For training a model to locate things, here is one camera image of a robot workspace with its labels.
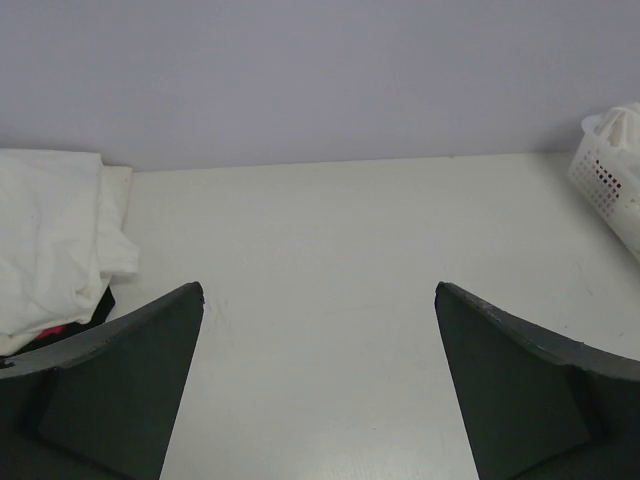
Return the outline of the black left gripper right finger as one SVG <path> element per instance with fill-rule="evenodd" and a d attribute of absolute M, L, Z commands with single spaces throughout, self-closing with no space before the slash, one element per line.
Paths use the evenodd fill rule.
<path fill-rule="evenodd" d="M 639 363 L 453 283 L 435 311 L 481 479 L 636 479 Z"/>

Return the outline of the white t shirt red print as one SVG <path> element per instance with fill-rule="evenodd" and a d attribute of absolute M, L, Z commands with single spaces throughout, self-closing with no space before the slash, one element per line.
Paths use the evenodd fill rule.
<path fill-rule="evenodd" d="M 610 109 L 602 117 L 595 134 L 609 147 L 611 154 L 622 153 L 630 159 L 628 169 L 639 178 L 639 103 Z M 605 189 L 598 207 L 611 210 L 620 197 L 622 185 L 617 175 L 607 169 L 607 161 L 599 149 L 596 150 L 595 172 Z"/>

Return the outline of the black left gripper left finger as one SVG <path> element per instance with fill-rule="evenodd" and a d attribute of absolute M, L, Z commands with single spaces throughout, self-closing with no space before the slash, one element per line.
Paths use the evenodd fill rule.
<path fill-rule="evenodd" d="M 204 316 L 197 282 L 1 359 L 4 479 L 160 477 Z"/>

